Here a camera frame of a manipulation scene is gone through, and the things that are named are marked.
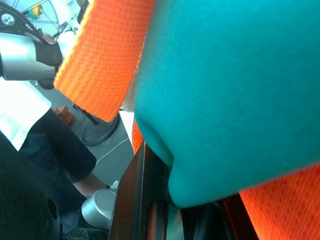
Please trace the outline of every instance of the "orange fabric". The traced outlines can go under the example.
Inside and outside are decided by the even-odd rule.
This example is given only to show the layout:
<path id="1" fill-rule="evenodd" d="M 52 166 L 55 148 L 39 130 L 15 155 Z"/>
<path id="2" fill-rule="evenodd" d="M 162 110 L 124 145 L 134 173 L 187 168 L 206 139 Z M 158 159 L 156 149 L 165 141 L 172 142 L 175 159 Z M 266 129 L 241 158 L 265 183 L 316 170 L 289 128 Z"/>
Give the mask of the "orange fabric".
<path id="1" fill-rule="evenodd" d="M 154 0 L 92 1 L 54 86 L 84 110 L 110 122 L 135 74 L 153 7 Z"/>
<path id="2" fill-rule="evenodd" d="M 261 240 L 320 240 L 320 164 L 240 193 Z"/>
<path id="3" fill-rule="evenodd" d="M 132 146 L 133 146 L 133 153 L 136 154 L 142 144 L 144 137 L 142 136 L 138 124 L 136 121 L 133 122 L 133 129 L 132 129 Z"/>

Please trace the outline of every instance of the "silver pot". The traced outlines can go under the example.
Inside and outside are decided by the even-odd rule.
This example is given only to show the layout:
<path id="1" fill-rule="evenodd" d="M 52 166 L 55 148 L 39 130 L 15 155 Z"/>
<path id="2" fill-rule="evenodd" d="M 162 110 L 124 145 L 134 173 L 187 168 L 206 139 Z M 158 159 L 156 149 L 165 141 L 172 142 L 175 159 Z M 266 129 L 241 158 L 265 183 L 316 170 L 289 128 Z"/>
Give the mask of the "silver pot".
<path id="1" fill-rule="evenodd" d="M 109 230 L 116 202 L 116 189 L 96 191 L 82 204 L 84 220 L 98 229 Z"/>

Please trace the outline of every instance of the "teal fabric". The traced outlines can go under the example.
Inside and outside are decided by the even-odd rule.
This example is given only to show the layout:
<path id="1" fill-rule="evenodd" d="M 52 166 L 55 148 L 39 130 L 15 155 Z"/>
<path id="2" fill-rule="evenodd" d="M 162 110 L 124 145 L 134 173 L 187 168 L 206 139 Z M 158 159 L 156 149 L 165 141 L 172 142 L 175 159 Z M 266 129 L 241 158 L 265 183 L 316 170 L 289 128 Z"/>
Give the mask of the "teal fabric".
<path id="1" fill-rule="evenodd" d="M 180 207 L 320 158 L 320 1 L 156 1 L 135 93 Z"/>

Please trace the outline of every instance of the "leg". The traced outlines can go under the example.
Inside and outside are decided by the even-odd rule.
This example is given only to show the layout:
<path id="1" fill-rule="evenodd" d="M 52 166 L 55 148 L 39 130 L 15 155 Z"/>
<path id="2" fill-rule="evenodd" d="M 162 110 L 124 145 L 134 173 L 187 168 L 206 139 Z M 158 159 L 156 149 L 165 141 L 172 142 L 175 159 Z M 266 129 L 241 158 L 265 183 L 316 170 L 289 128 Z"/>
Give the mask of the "leg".
<path id="1" fill-rule="evenodd" d="M 51 109 L 39 120 L 39 123 L 59 163 L 67 171 L 79 192 L 83 195 L 92 195 L 97 190 L 106 188 L 106 185 L 92 173 L 96 158 Z"/>
<path id="2" fill-rule="evenodd" d="M 19 153 L 51 192 L 66 234 L 73 228 L 86 198 L 67 179 L 40 124 L 31 128 Z"/>

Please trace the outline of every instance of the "white cable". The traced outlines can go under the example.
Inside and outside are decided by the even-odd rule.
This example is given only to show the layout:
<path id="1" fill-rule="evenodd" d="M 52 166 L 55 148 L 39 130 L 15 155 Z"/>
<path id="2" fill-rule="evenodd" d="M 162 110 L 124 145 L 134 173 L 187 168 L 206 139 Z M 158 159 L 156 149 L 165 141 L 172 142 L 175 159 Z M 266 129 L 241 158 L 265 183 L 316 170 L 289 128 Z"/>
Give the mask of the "white cable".
<path id="1" fill-rule="evenodd" d="M 112 152 L 113 150 L 115 150 L 120 144 L 123 144 L 123 143 L 124 143 L 125 141 L 127 141 L 127 140 L 129 140 L 129 138 L 127 138 L 127 139 L 119 142 L 114 148 L 112 148 L 112 149 L 111 149 L 110 151 L 108 151 L 103 157 L 101 157 L 101 158 L 96 162 L 95 165 L 97 165 L 98 163 L 100 163 L 100 161 L 101 161 L 102 159 L 104 159 L 109 153 L 111 153 L 111 152 Z"/>

